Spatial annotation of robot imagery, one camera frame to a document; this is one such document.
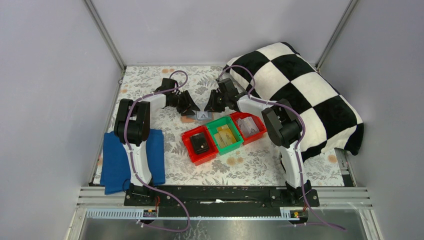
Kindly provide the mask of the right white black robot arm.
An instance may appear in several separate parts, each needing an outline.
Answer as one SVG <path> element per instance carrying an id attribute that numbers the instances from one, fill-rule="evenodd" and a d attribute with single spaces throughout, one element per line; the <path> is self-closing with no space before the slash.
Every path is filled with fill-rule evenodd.
<path id="1" fill-rule="evenodd" d="M 271 142 L 280 151 L 285 185 L 294 196 L 302 198 L 311 190 L 310 182 L 303 174 L 300 150 L 304 126 L 300 115 L 285 99 L 266 101 L 246 92 L 239 92 L 230 78 L 217 82 L 218 88 L 210 92 L 204 108 L 207 112 L 221 113 L 226 108 L 259 117 L 264 123 Z"/>

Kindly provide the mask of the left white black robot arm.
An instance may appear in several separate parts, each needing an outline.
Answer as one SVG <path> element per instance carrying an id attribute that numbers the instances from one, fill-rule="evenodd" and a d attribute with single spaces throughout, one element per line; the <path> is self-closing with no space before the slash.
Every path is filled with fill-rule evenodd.
<path id="1" fill-rule="evenodd" d="M 138 187 L 149 186 L 153 179 L 148 166 L 147 140 L 150 134 L 151 113 L 165 107 L 173 107 L 182 116 L 193 116 L 200 108 L 190 93 L 179 91 L 178 82 L 163 78 L 155 91 L 136 100 L 123 98 L 119 101 L 113 133 L 119 138 L 127 153 L 130 166 L 130 183 Z"/>

